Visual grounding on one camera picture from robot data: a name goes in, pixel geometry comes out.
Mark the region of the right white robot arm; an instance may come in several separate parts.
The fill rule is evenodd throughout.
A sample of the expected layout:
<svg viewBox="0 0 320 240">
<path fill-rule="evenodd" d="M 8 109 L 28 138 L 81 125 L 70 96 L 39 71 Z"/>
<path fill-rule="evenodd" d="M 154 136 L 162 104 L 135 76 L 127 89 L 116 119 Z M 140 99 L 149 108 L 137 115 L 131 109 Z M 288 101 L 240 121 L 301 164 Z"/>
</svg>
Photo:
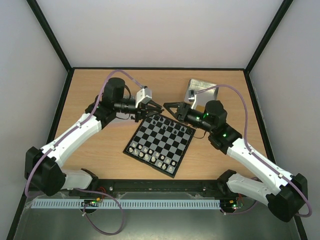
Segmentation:
<svg viewBox="0 0 320 240">
<path fill-rule="evenodd" d="M 252 180 L 227 170 L 218 179 L 222 195 L 239 193 L 250 197 L 266 205 L 283 222 L 299 213 L 308 198 L 307 179 L 280 168 L 252 148 L 227 124 L 227 111 L 219 100 L 207 102 L 204 112 L 185 102 L 166 102 L 163 106 L 176 120 L 208 132 L 208 140 L 215 149 L 237 160 L 258 178 Z"/>
</svg>

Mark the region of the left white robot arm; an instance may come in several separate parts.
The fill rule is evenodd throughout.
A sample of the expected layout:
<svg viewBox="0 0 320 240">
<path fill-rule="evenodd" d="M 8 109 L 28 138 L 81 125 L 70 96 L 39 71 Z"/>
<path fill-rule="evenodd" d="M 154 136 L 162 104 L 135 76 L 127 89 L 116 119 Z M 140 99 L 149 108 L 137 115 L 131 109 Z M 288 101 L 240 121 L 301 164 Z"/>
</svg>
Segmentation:
<svg viewBox="0 0 320 240">
<path fill-rule="evenodd" d="M 162 106 L 152 100 L 152 91 L 141 86 L 135 97 L 125 97 L 125 81 L 108 78 L 99 95 L 79 120 L 58 138 L 41 148 L 31 147 L 25 155 L 25 194 L 34 186 L 47 196 L 60 190 L 80 189 L 94 191 L 98 177 L 91 171 L 63 169 L 72 153 L 91 136 L 104 129 L 118 113 L 128 114 L 135 122 L 163 112 Z"/>
</svg>

